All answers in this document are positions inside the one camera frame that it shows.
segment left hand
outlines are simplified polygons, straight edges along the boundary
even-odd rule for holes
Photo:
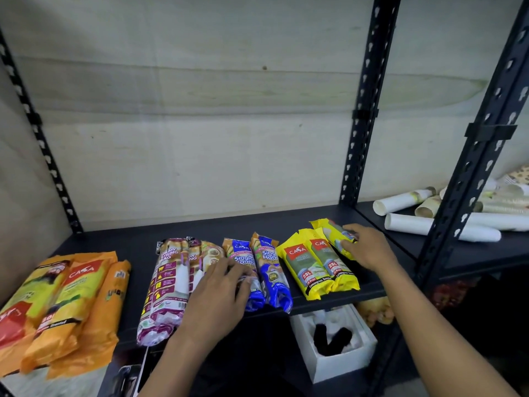
[[[175,335],[185,334],[209,353],[242,319],[251,277],[241,283],[237,295],[235,290],[239,278],[251,274],[249,266],[232,259],[222,258],[211,265],[191,294]]]

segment black shelf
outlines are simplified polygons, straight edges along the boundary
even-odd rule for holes
[[[233,216],[221,219],[197,220],[155,226],[129,227],[115,230],[87,232],[81,237],[70,236],[57,248],[56,254],[84,253],[95,251],[116,251],[118,258],[128,259],[132,265],[129,291],[123,306],[120,330],[121,347],[133,346],[136,343],[136,328],[140,318],[143,301],[156,262],[156,242],[168,237],[185,237],[191,235],[199,239],[221,244],[224,237],[249,239],[254,231],[282,242],[300,228],[309,227],[309,220],[329,218],[336,223],[360,223],[369,226],[354,209],[344,205],[312,207],[274,213],[261,213]],[[398,246],[392,245],[400,264],[411,273],[414,261]],[[360,291],[336,292],[325,295],[320,301],[307,301],[298,288],[290,272],[283,266],[287,276],[294,307],[291,315],[312,312],[318,309],[338,307],[352,302],[368,300],[383,296],[384,289],[378,277],[364,269],[356,262],[345,259],[360,282]],[[248,313],[245,318],[263,316],[286,316],[281,310],[271,307]]]
[[[355,209],[404,252],[417,260],[426,241],[425,235],[388,231],[385,216],[373,211],[373,202],[360,202]],[[415,207],[395,212],[413,215]],[[439,283],[461,277],[494,273],[509,267],[529,263],[529,236],[522,232],[503,231],[499,242],[458,241],[446,266],[441,269]]]

